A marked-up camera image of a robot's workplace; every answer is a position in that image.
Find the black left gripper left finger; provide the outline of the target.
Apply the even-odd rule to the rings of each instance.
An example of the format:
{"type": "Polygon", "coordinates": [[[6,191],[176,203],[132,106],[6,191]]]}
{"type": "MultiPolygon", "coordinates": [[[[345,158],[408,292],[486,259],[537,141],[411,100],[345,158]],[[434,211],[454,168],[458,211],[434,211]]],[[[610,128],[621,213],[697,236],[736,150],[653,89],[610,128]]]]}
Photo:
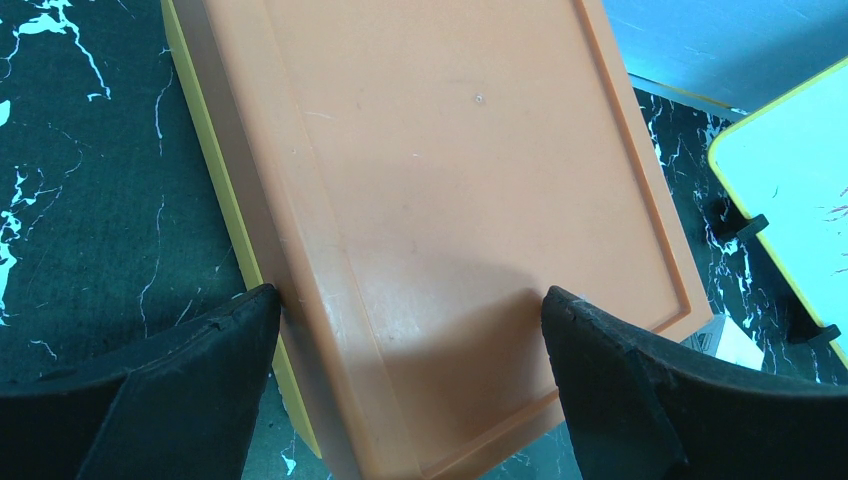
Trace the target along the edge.
{"type": "Polygon", "coordinates": [[[73,368],[1,386],[5,479],[237,479],[279,332],[263,284],[73,368]]]}

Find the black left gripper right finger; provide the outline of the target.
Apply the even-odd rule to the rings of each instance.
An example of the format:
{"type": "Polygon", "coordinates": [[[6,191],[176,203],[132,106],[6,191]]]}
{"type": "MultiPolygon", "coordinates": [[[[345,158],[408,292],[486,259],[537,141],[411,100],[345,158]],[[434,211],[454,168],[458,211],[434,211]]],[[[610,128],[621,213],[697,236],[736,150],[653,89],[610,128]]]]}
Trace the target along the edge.
{"type": "Polygon", "coordinates": [[[541,329],[586,479],[843,479],[847,390],[696,352],[557,286],[541,329]]]}

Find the white printed box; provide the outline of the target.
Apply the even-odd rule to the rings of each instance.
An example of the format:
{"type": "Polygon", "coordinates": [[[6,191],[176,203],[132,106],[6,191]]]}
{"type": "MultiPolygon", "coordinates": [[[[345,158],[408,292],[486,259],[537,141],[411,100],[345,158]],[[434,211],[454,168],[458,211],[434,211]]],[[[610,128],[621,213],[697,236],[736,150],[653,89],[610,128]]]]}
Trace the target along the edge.
{"type": "Polygon", "coordinates": [[[705,326],[684,339],[686,348],[755,371],[761,371],[764,351],[731,317],[715,315],[705,326]]]}

